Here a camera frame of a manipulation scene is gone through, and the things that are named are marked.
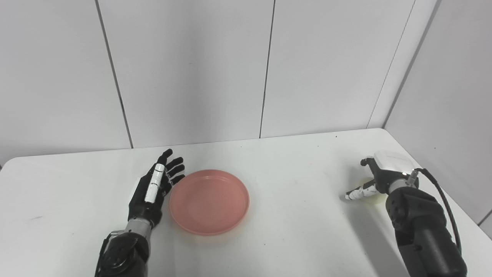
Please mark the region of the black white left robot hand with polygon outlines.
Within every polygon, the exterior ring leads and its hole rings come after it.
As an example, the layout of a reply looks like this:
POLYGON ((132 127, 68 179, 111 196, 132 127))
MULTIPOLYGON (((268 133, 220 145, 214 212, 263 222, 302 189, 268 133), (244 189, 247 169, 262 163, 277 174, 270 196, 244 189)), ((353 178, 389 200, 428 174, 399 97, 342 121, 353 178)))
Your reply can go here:
POLYGON ((185 177, 185 174, 183 173, 185 170, 183 158, 178 157, 172 161, 168 161, 172 154, 172 149, 167 149, 164 151, 158 160, 151 166, 148 172, 140 178, 133 197, 129 203, 128 220, 137 218, 146 219, 149 221, 152 228, 155 228, 155 226, 160 223, 162 217, 162 205, 165 200, 165 196, 180 180, 185 177), (155 202, 147 203, 145 202, 146 192, 157 164, 164 165, 165 170, 159 183, 159 189, 156 193, 155 202))

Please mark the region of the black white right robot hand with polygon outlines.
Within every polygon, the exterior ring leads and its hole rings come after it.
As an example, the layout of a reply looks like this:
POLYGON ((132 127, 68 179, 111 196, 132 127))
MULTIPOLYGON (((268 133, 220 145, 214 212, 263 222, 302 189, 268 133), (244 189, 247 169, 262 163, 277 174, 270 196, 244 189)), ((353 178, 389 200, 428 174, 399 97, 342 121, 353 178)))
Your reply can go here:
POLYGON ((360 165, 368 166, 373 177, 346 192, 346 200, 360 200, 377 194, 389 195, 397 188, 415 187, 416 177, 411 177, 414 165, 407 156, 379 150, 373 156, 362 159, 360 165))

